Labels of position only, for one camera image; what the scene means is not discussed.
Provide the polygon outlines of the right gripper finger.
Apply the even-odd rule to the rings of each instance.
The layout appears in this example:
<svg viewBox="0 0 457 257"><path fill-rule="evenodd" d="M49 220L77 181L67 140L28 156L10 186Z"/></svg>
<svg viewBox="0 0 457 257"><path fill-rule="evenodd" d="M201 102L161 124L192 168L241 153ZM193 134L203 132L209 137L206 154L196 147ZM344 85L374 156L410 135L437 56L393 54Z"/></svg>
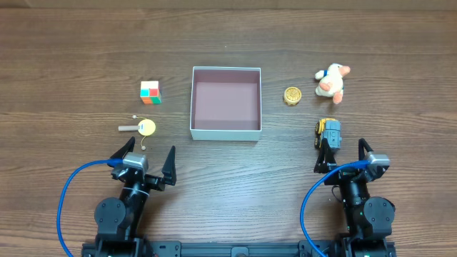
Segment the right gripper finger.
<svg viewBox="0 0 457 257"><path fill-rule="evenodd" d="M314 173L328 173L337 167L335 154L336 148L331 148L328 140L324 138L321 142L318 158L314 166Z"/></svg>
<svg viewBox="0 0 457 257"><path fill-rule="evenodd" d="M364 160L366 154L372 152L373 149L369 146L367 141L364 138L358 140L358 159L359 161Z"/></svg>

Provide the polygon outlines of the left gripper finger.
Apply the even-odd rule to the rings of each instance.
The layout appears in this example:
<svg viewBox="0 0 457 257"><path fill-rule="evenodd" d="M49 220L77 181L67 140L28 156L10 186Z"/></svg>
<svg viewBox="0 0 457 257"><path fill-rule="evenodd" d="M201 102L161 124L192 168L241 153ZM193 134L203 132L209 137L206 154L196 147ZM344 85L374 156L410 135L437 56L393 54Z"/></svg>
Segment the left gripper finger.
<svg viewBox="0 0 457 257"><path fill-rule="evenodd" d="M174 186L176 184L176 147L172 146L161 170L164 184Z"/></svg>
<svg viewBox="0 0 457 257"><path fill-rule="evenodd" d="M132 152L135 146L136 139L132 136L110 159L123 159L127 153Z"/></svg>

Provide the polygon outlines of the yellow rattle drum wooden handle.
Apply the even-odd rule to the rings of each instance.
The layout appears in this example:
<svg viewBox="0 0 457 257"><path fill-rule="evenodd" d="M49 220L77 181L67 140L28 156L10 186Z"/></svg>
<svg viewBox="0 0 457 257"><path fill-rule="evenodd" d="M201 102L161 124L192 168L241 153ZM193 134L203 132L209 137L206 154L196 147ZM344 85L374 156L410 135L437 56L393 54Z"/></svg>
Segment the yellow rattle drum wooden handle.
<svg viewBox="0 0 457 257"><path fill-rule="evenodd" d="M127 132L127 131L137 131L139 132L143 138L140 142L141 150L145 151L146 146L144 145L144 139L153 135L156 131L156 124L151 120L145 117L133 115L132 119L139 120L137 125L134 126L119 126L118 131L120 132Z"/></svg>

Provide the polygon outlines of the yellow grey toy truck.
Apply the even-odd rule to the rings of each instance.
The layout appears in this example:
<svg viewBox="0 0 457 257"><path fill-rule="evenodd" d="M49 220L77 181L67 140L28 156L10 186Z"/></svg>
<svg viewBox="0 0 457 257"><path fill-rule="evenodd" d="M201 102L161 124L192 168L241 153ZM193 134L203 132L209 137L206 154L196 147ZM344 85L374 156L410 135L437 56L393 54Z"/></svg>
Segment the yellow grey toy truck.
<svg viewBox="0 0 457 257"><path fill-rule="evenodd" d="M331 149L341 148L341 123L332 118L320 119L315 126L314 147L320 149L322 140L326 139Z"/></svg>

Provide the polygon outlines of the colourful puzzle cube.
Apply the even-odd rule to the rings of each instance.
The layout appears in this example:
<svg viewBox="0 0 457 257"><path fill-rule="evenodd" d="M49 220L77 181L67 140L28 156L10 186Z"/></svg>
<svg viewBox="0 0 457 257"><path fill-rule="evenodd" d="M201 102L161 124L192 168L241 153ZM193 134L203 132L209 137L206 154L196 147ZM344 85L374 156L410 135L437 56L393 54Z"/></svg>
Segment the colourful puzzle cube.
<svg viewBox="0 0 457 257"><path fill-rule="evenodd" d="M158 81L142 81L140 98L144 104L161 104L161 90Z"/></svg>

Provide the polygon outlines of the white plush duck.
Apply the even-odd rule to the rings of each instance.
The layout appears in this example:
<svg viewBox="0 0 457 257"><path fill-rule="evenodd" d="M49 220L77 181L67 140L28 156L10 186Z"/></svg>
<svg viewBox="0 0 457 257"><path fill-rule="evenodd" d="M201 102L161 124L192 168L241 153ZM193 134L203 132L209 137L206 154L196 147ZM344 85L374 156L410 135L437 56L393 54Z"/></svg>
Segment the white plush duck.
<svg viewBox="0 0 457 257"><path fill-rule="evenodd" d="M343 99L344 84L343 78L351 72L349 66L333 63L326 70L315 73L314 78L318 81L315 93L318 96L332 98L335 104Z"/></svg>

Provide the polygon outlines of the golden mooncake toy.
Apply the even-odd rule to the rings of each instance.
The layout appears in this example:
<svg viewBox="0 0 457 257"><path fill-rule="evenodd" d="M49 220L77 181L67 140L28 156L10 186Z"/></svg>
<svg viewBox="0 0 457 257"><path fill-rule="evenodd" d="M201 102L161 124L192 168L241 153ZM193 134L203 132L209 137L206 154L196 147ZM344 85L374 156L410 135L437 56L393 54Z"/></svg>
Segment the golden mooncake toy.
<svg viewBox="0 0 457 257"><path fill-rule="evenodd" d="M295 106L302 98L301 90L296 87L288 87L283 93L284 102L289 106Z"/></svg>

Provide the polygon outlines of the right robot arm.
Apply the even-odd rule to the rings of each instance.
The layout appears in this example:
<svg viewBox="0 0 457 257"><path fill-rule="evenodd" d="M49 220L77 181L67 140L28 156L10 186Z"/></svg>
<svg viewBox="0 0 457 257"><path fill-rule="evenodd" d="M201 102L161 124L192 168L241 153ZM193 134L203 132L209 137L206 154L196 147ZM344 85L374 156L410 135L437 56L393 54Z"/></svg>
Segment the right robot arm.
<svg viewBox="0 0 457 257"><path fill-rule="evenodd" d="M371 196L367 184L382 177L391 165L386 154L376 153L365 139L358 140L358 160L339 166L329 142L321 142L314 171L323 173L323 184L338 188L347 232L313 246L313 256L395 257L392 234L396 207L386 198Z"/></svg>

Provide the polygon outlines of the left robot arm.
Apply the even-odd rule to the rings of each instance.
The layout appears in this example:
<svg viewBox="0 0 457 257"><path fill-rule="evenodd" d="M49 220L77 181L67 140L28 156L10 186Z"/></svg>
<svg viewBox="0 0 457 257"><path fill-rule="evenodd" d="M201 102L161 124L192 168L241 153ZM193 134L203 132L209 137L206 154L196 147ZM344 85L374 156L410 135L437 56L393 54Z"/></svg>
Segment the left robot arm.
<svg viewBox="0 0 457 257"><path fill-rule="evenodd" d="M134 145L135 138L130 138L109 158L112 179L124 186L118 198L105 198L96 207L98 231L94 245L83 246L83 257L156 255L149 241L137 235L137 230L150 191L163 191L167 185L176 184L176 147L171 147L160 177L147 173L147 157L134 153Z"/></svg>

